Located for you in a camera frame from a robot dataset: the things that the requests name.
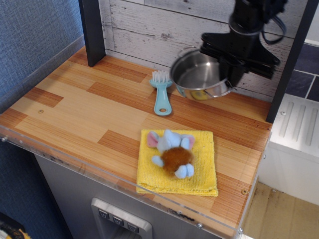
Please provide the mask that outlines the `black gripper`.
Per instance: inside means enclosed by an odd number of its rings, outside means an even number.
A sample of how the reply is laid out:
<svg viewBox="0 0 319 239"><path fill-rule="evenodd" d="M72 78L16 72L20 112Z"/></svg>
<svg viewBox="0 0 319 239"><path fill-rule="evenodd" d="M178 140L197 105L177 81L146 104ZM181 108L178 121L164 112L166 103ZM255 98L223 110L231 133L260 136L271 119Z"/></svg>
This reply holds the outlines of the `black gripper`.
<svg viewBox="0 0 319 239"><path fill-rule="evenodd" d="M249 32L230 27L229 33L202 34L200 52L218 60L219 79L227 79L228 88L236 87L249 72L272 78L280 60L262 45L263 30L260 27Z"/></svg>

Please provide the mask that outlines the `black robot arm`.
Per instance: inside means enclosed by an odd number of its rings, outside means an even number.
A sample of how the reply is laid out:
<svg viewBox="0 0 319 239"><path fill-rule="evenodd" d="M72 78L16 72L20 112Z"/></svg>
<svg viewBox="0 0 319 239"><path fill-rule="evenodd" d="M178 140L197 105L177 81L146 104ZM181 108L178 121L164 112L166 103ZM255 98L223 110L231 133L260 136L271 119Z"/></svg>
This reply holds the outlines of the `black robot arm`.
<svg viewBox="0 0 319 239"><path fill-rule="evenodd" d="M249 72L272 78L280 60L260 38L265 36L264 26L270 20L286 34L286 26L277 16L285 4L285 0L237 0L229 18L229 33L202 34L200 52L217 59L229 86L235 87Z"/></svg>

